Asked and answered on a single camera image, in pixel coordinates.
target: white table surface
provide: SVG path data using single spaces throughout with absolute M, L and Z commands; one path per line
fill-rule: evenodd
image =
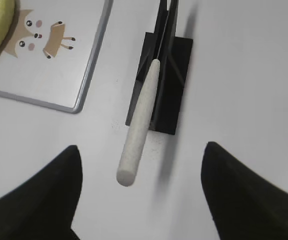
M 285 0 L 180 1 L 177 35 L 195 45 L 177 135 L 150 132 L 135 185 L 117 183 L 157 9 L 156 0 L 115 0 L 80 114 L 0 98 L 0 197 L 78 145 L 84 180 L 73 228 L 81 240 L 218 240 L 200 181 L 208 141 L 288 191 Z

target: black plastic stand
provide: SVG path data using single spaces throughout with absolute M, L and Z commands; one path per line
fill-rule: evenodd
M 154 33 L 147 32 L 138 65 L 133 94 L 126 118 L 131 124 L 133 113 L 153 59 L 160 59 L 161 68 L 150 130 L 174 135 L 189 68 L 193 40 L 175 37 L 178 0 L 167 10 L 161 0 Z

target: white cutting board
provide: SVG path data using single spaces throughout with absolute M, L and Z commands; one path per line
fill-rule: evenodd
M 0 97 L 78 111 L 112 0 L 20 0 L 17 6 L 18 23 L 0 53 Z

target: white knife handle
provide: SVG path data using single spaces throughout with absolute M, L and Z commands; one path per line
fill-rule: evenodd
M 158 90 L 161 62 L 154 59 L 139 94 L 117 169 L 119 184 L 131 186 L 138 172 Z

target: cartoon animal illustration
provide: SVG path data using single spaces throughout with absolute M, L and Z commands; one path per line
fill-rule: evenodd
M 58 54 L 60 47 L 72 50 L 72 46 L 67 46 L 62 43 L 62 40 L 76 41 L 74 37 L 64 37 L 65 24 L 62 21 L 54 23 L 50 27 L 50 35 L 48 42 L 43 49 L 43 53 L 48 59 L 55 58 Z
M 33 22 L 30 19 L 27 19 L 27 16 L 32 12 L 33 10 L 20 10 L 18 15 L 18 21 L 15 27 L 14 32 L 12 33 L 9 41 L 6 44 L 6 47 L 4 48 L 4 51 L 14 57 L 18 57 L 16 53 L 16 46 L 17 44 L 24 48 L 25 46 L 28 47 L 29 51 L 33 51 L 35 48 L 34 43 L 30 43 L 27 45 L 25 42 L 28 37 L 34 37 L 35 39 L 41 39 L 43 36 L 38 33 L 32 33 L 29 31 L 29 27 L 33 25 Z M 38 20 L 35 23 L 37 28 L 40 28 L 42 26 L 42 21 Z

